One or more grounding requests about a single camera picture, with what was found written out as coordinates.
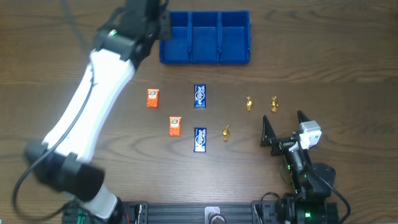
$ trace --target blue candy bar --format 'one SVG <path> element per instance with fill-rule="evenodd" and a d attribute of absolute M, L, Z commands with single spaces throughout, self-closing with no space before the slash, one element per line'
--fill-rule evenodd
<path fill-rule="evenodd" d="M 195 108 L 206 108 L 206 85 L 195 85 Z"/>
<path fill-rule="evenodd" d="M 206 128 L 195 128 L 193 152 L 206 152 Z"/>

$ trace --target wooden table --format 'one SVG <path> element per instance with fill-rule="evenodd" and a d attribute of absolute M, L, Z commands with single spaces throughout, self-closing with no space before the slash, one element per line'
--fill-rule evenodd
<path fill-rule="evenodd" d="M 92 40 L 124 1 L 72 1 L 79 28 Z M 171 10 L 250 10 L 248 65 L 163 65 L 159 44 L 123 90 L 99 136 L 93 163 L 123 200 L 251 202 L 292 189 L 281 157 L 259 147 L 262 116 L 279 136 L 298 129 L 303 110 L 322 127 L 313 162 L 336 169 L 335 187 L 350 202 L 346 223 L 398 221 L 398 2 L 396 0 L 171 0 Z M 22 223 L 11 192 L 26 169 L 28 139 L 54 127 L 86 66 L 58 1 L 0 2 L 0 219 Z M 193 109 L 193 85 L 206 83 L 208 107 Z M 160 106 L 146 108 L 146 90 Z M 245 109 L 246 95 L 254 101 Z M 271 96 L 279 111 L 271 114 Z M 169 116 L 182 136 L 168 135 Z M 222 130 L 231 123 L 230 137 Z M 208 152 L 193 153 L 193 128 L 208 130 Z M 23 210 L 44 215 L 66 199 L 30 176 Z M 344 205 L 339 202 L 340 216 Z M 48 223 L 60 223 L 60 217 Z"/>

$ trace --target blue tray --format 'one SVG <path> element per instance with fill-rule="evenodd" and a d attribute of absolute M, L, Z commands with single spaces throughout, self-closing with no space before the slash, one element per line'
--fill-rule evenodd
<path fill-rule="evenodd" d="M 251 53 L 248 11 L 174 11 L 171 40 L 161 40 L 160 62 L 243 64 Z"/>

